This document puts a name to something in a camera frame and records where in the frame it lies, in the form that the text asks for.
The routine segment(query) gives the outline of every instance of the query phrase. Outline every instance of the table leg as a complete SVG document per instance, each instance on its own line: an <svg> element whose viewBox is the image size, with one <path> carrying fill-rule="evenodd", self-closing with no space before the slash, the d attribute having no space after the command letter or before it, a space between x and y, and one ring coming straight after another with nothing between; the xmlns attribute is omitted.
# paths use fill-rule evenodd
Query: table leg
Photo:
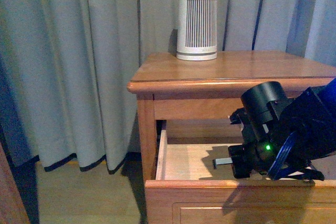
<svg viewBox="0 0 336 224"><path fill-rule="evenodd" d="M138 94L138 117L143 180L155 179L156 121L152 94Z"/></svg>

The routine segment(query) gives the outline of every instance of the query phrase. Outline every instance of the curtain fold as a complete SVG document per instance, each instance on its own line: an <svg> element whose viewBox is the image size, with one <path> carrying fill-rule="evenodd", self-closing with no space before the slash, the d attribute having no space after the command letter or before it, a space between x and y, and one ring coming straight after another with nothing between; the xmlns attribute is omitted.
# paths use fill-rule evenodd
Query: curtain fold
<svg viewBox="0 0 336 224"><path fill-rule="evenodd" d="M336 66L335 3L217 0L218 50L251 50L255 38L256 50ZM22 125L22 137L6 130L16 165L39 155L48 167L76 153L80 167L106 155L114 170L127 151L139 151L136 97L126 85L148 54L176 46L178 5L0 0L0 63L8 84L7 97L0 98L17 110L0 120L8 126L16 116Z"/></svg>

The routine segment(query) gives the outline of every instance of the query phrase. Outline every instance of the open drawer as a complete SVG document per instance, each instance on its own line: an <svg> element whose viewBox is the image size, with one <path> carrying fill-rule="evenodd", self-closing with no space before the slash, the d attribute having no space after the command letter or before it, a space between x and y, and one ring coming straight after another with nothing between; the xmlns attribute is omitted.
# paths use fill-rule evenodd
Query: open drawer
<svg viewBox="0 0 336 224"><path fill-rule="evenodd" d="M336 180L327 169L336 164L334 156L315 164L329 178L323 182L272 182L259 174L237 180L230 165L214 170L212 160L242 141L239 127L228 120L199 124L163 124L156 180L145 183L149 224L334 223Z"/></svg>

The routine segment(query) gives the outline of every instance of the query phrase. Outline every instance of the drawer front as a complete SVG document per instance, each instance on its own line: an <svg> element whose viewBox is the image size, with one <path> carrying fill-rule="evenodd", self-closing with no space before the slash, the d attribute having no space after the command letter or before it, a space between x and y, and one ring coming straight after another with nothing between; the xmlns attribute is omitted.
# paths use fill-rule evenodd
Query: drawer front
<svg viewBox="0 0 336 224"><path fill-rule="evenodd" d="M183 204L173 206L174 224L330 224L334 222L336 209L319 207L260 207L217 204Z"/></svg>
<svg viewBox="0 0 336 224"><path fill-rule="evenodd" d="M149 224L333 223L336 190L290 181L237 184L232 180L146 182Z"/></svg>

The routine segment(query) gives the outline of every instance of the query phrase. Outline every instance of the wooden cabinet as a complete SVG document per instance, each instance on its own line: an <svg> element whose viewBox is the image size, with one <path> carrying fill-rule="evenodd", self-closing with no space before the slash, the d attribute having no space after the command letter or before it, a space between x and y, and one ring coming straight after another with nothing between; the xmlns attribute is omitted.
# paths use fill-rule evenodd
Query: wooden cabinet
<svg viewBox="0 0 336 224"><path fill-rule="evenodd" d="M335 180L236 180L230 166L213 170L210 162L241 141L227 116L247 89L279 81L295 97L335 77L336 68L278 51L219 52L203 62L148 56L128 90L138 100L149 224L332 223ZM160 141L157 120L167 121Z"/></svg>

